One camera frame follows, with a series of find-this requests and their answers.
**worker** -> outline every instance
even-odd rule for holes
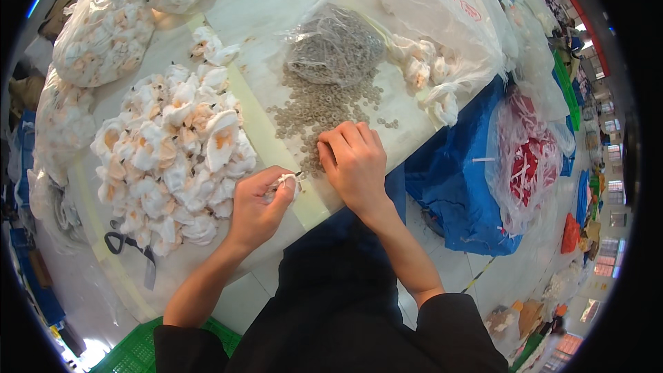
[[[286,248],[275,296],[228,359],[220,339],[200,327],[237,266],[277,231],[295,189],[286,179],[272,203],[264,200],[291,173],[277,166],[238,181],[228,235],[177,289],[154,329],[156,371],[506,372],[472,298],[445,293],[406,228],[403,169],[385,178],[377,132],[346,121],[321,133],[318,149],[348,209]],[[396,278],[419,309],[415,331],[403,325]]]

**bag of beads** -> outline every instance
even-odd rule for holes
[[[358,84],[385,56],[385,42],[358,13],[326,4],[290,32],[289,70],[313,84]]]

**green crate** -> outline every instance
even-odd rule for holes
[[[92,369],[90,373],[145,373],[156,371],[154,365],[154,336],[156,326],[163,323],[163,317],[141,324],[134,328],[117,346]],[[241,335],[230,331],[210,317],[202,327],[214,333],[223,344],[228,357],[233,355]]]
[[[555,74],[557,74],[557,79],[559,80],[559,85],[561,86],[561,93],[564,94],[564,100],[566,105],[569,107],[569,114],[571,115],[571,124],[573,124],[574,130],[580,130],[580,108],[578,107],[578,101],[576,99],[576,91],[574,87],[571,86],[571,79],[569,78],[568,72],[564,67],[564,62],[561,60],[559,53],[553,51],[553,58],[555,59]]]

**blue plastic sheet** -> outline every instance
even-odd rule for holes
[[[587,215],[587,187],[589,186],[589,169],[580,172],[578,183],[578,203],[576,207],[576,222],[580,223],[580,228],[585,227],[585,216]]]
[[[571,116],[566,116],[566,127],[571,131],[571,134],[576,136],[574,132],[574,125],[571,123]],[[571,154],[571,157],[566,157],[564,154],[561,155],[561,173],[560,176],[570,176],[571,172],[574,170],[574,162],[576,161],[576,151]]]
[[[460,113],[458,123],[445,127],[405,161],[405,188],[444,231],[451,250],[481,255],[509,255],[522,235],[502,231],[500,209],[485,181],[489,120],[505,97],[505,84],[495,77]]]

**window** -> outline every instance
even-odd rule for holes
[[[626,226],[626,213],[610,212],[610,226],[611,227],[625,227]]]
[[[594,274],[617,278],[619,276],[619,269],[621,269],[622,260],[624,259],[625,249],[625,239],[601,239],[601,247],[599,248],[599,255],[596,258]]]
[[[608,181],[608,203],[626,204],[626,198],[624,197],[624,182],[621,180]]]
[[[608,146],[608,160],[611,162],[616,162],[621,160],[621,147],[620,144],[614,144]]]
[[[596,312],[599,311],[599,306],[601,302],[596,301],[595,299],[588,299],[587,306],[585,306],[585,311],[583,311],[580,321],[583,323],[591,323],[596,316]]]
[[[615,105],[611,101],[608,103],[602,103],[601,111],[604,114],[610,114],[611,112],[615,111]]]
[[[624,183],[621,180],[609,180],[608,191],[616,192],[624,190]]]
[[[541,373],[553,373],[561,371],[566,363],[571,360],[571,357],[576,353],[577,349],[582,344],[582,337],[574,336],[572,334],[565,335],[557,344],[555,351],[550,359],[541,369]]]

